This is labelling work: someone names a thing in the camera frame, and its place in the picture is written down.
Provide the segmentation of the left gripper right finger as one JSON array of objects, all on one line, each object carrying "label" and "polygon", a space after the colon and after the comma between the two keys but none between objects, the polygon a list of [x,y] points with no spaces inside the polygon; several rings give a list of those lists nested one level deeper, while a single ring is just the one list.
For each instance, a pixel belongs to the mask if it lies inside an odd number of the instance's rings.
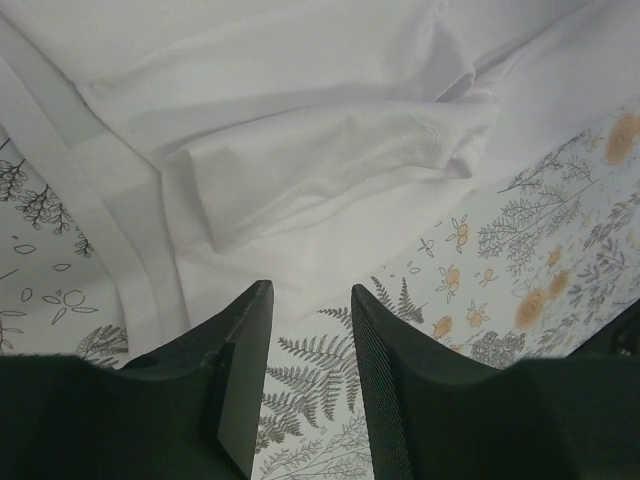
[{"label": "left gripper right finger", "polygon": [[635,479],[639,309],[564,358],[499,370],[452,351],[365,287],[352,325],[378,479]]}]

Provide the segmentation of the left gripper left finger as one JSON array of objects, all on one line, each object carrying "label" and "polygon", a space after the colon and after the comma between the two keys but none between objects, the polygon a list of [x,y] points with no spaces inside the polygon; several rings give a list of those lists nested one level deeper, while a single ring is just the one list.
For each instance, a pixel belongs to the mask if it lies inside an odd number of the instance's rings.
[{"label": "left gripper left finger", "polygon": [[119,369],[76,356],[1,360],[5,479],[247,479],[274,290],[255,282],[223,311]]}]

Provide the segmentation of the white t shirt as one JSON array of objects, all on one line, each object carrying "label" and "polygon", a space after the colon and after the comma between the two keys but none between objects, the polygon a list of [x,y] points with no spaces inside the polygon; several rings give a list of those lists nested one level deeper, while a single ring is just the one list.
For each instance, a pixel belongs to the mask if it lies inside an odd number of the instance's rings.
[{"label": "white t shirt", "polygon": [[639,93],[639,5],[5,1],[1,123],[146,352],[272,281],[287,325]]}]

